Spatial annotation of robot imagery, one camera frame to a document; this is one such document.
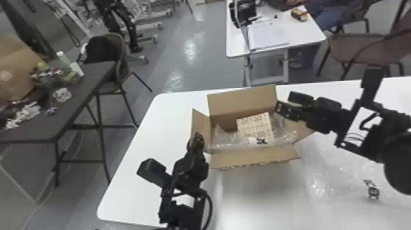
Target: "cardboard box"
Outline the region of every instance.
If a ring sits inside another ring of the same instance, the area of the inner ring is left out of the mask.
[[[33,89],[29,72],[42,61],[17,36],[0,38],[0,99],[19,100]]]
[[[275,85],[252,87],[239,91],[230,91],[220,94],[209,94],[210,116],[206,116],[193,109],[191,135],[196,132],[203,135],[205,145],[213,139],[213,129],[218,124],[225,131],[236,131],[236,119],[253,116],[272,111],[277,101]],[[286,128],[297,131],[297,141],[312,134],[312,130],[305,127],[304,122],[286,121]],[[292,144],[285,146],[260,147],[257,149],[213,154],[210,167],[213,169],[235,168],[248,165],[264,165],[279,163],[299,156]]]

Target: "paper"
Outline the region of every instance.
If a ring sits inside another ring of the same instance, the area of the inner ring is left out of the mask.
[[[248,39],[251,50],[289,44],[281,24],[273,21],[255,21],[248,26]]]

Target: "cable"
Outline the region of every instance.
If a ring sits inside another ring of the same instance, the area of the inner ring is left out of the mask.
[[[205,224],[201,230],[206,230],[209,227],[209,224],[211,222],[211,216],[213,215],[213,202],[211,201],[211,197],[208,193],[204,193],[204,197],[206,200],[209,201],[210,207],[209,207],[209,216],[207,217],[207,220],[205,221]]]

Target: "open cardboard box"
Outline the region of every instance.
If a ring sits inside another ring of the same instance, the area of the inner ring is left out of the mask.
[[[275,85],[252,87],[238,91],[209,94],[210,116],[193,109],[191,135],[196,132],[204,137],[205,146],[213,140],[214,128],[218,124],[225,131],[236,131],[236,119],[272,111],[277,102]],[[297,131],[297,141],[312,134],[304,122],[285,121],[289,131]],[[248,165],[287,162],[299,156],[292,144],[285,146],[260,147],[235,152],[213,154],[210,166],[213,169],[235,168]]]

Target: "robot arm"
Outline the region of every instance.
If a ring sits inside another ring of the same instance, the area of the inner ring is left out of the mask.
[[[317,132],[328,134],[335,132],[336,147],[343,148],[372,161],[384,164],[388,182],[397,191],[411,195],[411,117],[395,110],[384,108],[374,102],[384,72],[382,69],[368,69],[361,82],[363,93],[356,99],[351,110],[342,109],[339,102],[291,92],[288,100],[300,106],[278,101],[275,111],[292,121],[305,121],[306,126]],[[358,146],[347,140],[347,132],[360,108],[374,113],[361,122],[359,129],[368,134]],[[375,117],[381,122],[371,127],[366,124]]]

